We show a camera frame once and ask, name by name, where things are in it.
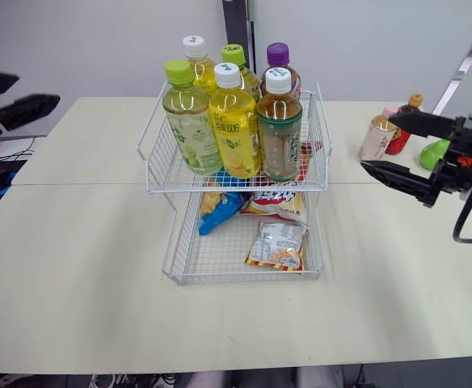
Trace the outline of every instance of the green object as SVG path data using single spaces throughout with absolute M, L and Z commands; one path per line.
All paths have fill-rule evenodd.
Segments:
M 181 59 L 174 59 L 164 64 L 164 71 L 171 85 L 187 85 L 193 83 L 195 75 L 189 62 Z
M 226 44 L 221 48 L 221 59 L 224 62 L 234 63 L 238 66 L 245 65 L 245 53 L 239 44 Z
M 449 140 L 441 139 L 423 148 L 419 155 L 419 163 L 427 170 L 433 170 L 439 159 L 445 156 L 449 147 Z

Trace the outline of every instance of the yellow label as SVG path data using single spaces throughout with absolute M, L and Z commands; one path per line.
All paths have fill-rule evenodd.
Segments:
M 401 136 L 401 129 L 397 128 L 397 129 L 396 129 L 396 132 L 394 132 L 394 136 L 392 136 L 392 140 L 391 140 L 391 141 L 397 139 L 397 138 L 400 137 L 400 136 Z
M 210 107 L 223 165 L 229 174 L 240 179 L 256 175 L 260 168 L 254 104 L 250 107 L 246 111 L 225 112 Z

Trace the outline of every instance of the bottle cap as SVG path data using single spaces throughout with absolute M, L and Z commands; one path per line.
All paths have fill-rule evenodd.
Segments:
M 183 59 L 167 61 L 164 64 L 164 71 L 171 85 L 186 85 L 195 79 L 189 62 Z
M 411 97 L 408 99 L 408 104 L 411 107 L 417 108 L 423 102 L 423 96 L 417 93 L 413 93 Z
M 227 44 L 221 48 L 221 59 L 224 62 L 234 63 L 238 66 L 245 65 L 245 52 L 239 44 Z
M 267 47 L 268 65 L 271 67 L 285 67 L 290 63 L 288 45 L 285 43 L 272 43 Z
M 383 108 L 383 112 L 381 114 L 389 118 L 392 115 L 395 115 L 397 113 L 398 113 L 398 107 L 396 105 L 387 105 L 386 107 Z
M 186 36 L 182 39 L 184 54 L 188 58 L 203 58 L 207 56 L 204 38 L 197 35 Z
M 283 95 L 292 90 L 292 75 L 284 67 L 272 67 L 265 73 L 265 87 L 268 93 Z
M 238 87 L 242 84 L 239 67 L 234 63 L 222 62 L 214 66 L 214 77 L 217 80 L 218 87 L 223 89 Z

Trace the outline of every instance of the wire basket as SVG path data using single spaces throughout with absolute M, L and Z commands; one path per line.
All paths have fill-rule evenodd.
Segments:
M 322 99 L 318 84 L 315 85 L 315 92 L 302 91 L 300 102 L 302 104 L 301 118 L 301 148 L 302 157 L 308 161 L 308 168 L 302 168 L 295 180 L 287 183 L 274 183 L 269 180 L 263 172 L 258 173 L 251 179 L 247 179 L 243 185 L 227 188 L 230 191 L 257 192 L 276 190 L 281 186 L 281 190 L 291 191 L 320 191 L 327 188 L 327 170 L 331 155 L 331 137 L 327 130 L 326 118 L 324 116 Z M 149 157 L 141 151 L 141 144 L 156 116 L 157 109 L 162 108 L 162 94 L 165 87 L 159 94 L 154 111 L 150 116 L 145 131 L 141 135 L 141 140 L 137 151 L 146 163 L 146 186 L 148 192 L 205 192 L 219 191 L 220 188 L 207 186 L 206 183 L 213 177 L 196 175 L 189 170 L 182 159 L 179 147 L 176 143 L 173 132 L 167 118 L 162 120 L 157 139 Z M 232 186 L 230 182 L 217 181 L 220 186 Z
M 238 214 L 217 226 L 210 234 L 200 236 L 198 225 L 202 192 L 189 196 L 175 249 L 168 249 L 162 270 L 179 285 L 253 280 L 318 279 L 324 264 L 325 244 L 318 223 L 317 209 L 310 204 L 310 194 L 303 193 L 308 211 L 309 232 L 304 237 L 302 271 L 285 272 L 275 268 L 245 264 L 258 234 L 261 221 L 270 217 Z

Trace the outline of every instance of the snack bag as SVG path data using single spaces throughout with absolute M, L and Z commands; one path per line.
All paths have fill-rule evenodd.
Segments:
M 203 236 L 231 218 L 246 202 L 245 192 L 206 192 L 200 204 L 198 233 Z
M 302 271 L 304 226 L 260 223 L 258 238 L 245 263 L 267 265 L 281 271 Z
M 255 192 L 241 213 L 276 215 L 304 225 L 308 224 L 308 214 L 300 192 Z

